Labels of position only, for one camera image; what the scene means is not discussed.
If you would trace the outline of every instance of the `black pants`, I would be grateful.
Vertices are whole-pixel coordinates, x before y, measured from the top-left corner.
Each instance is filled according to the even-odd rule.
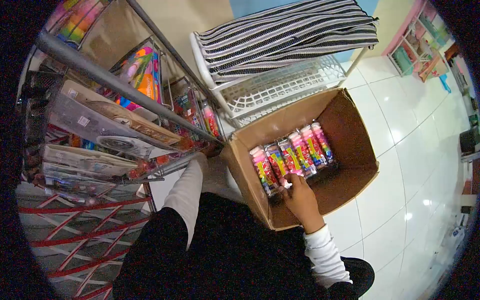
[[[113,284],[116,299],[358,299],[373,284],[370,264],[342,258],[349,282],[315,283],[303,228],[280,232],[257,222],[247,206],[203,194],[190,249],[187,228],[164,207],[144,226]]]
[[[340,257],[345,264],[345,269],[350,272],[350,279],[353,281],[358,297],[369,290],[375,280],[375,272],[372,266],[360,258]]]

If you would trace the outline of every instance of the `cream wall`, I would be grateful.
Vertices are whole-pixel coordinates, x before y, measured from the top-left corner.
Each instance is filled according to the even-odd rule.
[[[138,0],[165,37],[197,74],[189,34],[233,19],[228,0]]]
[[[383,50],[392,41],[398,29],[405,21],[408,12],[415,0],[380,0],[378,1],[373,17],[379,18],[377,36],[379,43],[373,50],[367,51],[364,57],[381,56]],[[361,49],[356,49],[350,60],[354,60]]]

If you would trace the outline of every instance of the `cardboard box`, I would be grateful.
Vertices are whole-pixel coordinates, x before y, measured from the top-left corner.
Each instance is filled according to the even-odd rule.
[[[222,151],[233,178],[253,213],[270,229],[284,230],[299,225],[282,204],[272,207],[264,192],[249,150],[271,143],[286,134],[320,122],[338,169],[307,180],[315,192],[319,211],[326,215],[358,195],[378,174],[378,162],[360,114],[346,89],[317,93],[262,117],[236,131]]]

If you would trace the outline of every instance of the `blue wall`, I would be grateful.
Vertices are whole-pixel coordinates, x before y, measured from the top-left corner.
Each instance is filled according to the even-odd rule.
[[[282,6],[289,3],[299,2],[297,0],[229,0],[232,7],[233,17],[240,18],[254,12],[259,12],[272,7]],[[373,15],[379,0],[357,0],[358,5],[368,14]],[[349,61],[354,50],[344,51],[335,54],[339,62]]]

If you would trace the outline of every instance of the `hand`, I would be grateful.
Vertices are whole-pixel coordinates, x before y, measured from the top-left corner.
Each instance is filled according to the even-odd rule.
[[[305,233],[310,234],[322,228],[325,225],[324,218],[318,211],[317,199],[305,178],[291,173],[284,178],[292,183],[292,187],[282,190],[283,199],[305,228]]]

